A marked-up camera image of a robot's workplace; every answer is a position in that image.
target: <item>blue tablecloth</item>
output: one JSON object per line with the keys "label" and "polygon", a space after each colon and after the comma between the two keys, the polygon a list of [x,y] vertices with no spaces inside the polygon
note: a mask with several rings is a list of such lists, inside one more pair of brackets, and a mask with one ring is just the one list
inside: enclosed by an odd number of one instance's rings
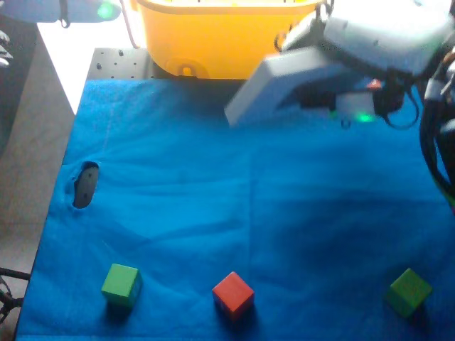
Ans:
{"label": "blue tablecloth", "polygon": [[[86,84],[18,340],[454,340],[455,218],[418,128],[296,115],[230,129],[237,86]],[[78,210],[87,161],[100,177]],[[144,279],[129,315],[100,292],[112,263]],[[383,300],[408,267],[434,288],[410,321]],[[211,293],[231,271],[256,295],[238,325]]]}

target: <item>cube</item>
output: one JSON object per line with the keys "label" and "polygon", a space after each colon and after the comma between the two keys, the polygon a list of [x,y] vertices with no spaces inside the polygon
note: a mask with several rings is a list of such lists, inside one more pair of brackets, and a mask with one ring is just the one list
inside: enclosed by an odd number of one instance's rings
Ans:
{"label": "cube", "polygon": [[406,270],[390,286],[385,300],[402,317],[408,318],[432,292],[432,287],[413,270]]}
{"label": "cube", "polygon": [[235,272],[231,272],[212,292],[215,302],[233,322],[255,299],[255,292]]}
{"label": "cube", "polygon": [[138,269],[113,264],[101,292],[109,303],[133,308],[141,287],[142,278]]}

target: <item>hole in fabric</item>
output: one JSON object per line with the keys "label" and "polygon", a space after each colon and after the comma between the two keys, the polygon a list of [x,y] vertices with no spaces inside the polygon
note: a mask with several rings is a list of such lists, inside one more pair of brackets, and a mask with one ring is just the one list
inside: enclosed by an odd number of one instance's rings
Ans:
{"label": "hole in fabric", "polygon": [[92,202],[97,187],[100,168],[94,162],[85,162],[79,177],[74,183],[75,195],[73,206],[85,208]]}

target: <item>bin rim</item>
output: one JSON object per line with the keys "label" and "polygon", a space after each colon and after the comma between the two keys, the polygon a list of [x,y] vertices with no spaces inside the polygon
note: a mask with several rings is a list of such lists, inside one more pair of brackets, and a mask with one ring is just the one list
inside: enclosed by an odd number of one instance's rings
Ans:
{"label": "bin rim", "polygon": [[254,3],[249,4],[245,0],[237,3],[237,6],[226,6],[222,3],[173,3],[162,0],[136,0],[138,4],[151,9],[155,12],[176,15],[296,15],[299,9],[305,9],[308,6],[315,6],[320,0],[307,0],[303,2],[294,2],[282,6],[282,3]]}

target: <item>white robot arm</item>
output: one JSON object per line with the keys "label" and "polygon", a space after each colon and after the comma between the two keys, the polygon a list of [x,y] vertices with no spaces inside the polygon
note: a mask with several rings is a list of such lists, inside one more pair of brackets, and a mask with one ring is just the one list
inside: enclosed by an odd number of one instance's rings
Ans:
{"label": "white robot arm", "polygon": [[[422,0],[320,3],[239,89],[225,108],[228,121],[279,117],[289,99],[303,107],[314,107],[316,99],[348,121],[359,106],[387,118],[400,108],[400,95],[428,80],[455,45],[454,19],[445,7],[447,1],[443,9]],[[384,80],[388,88],[357,92],[365,78]]]}

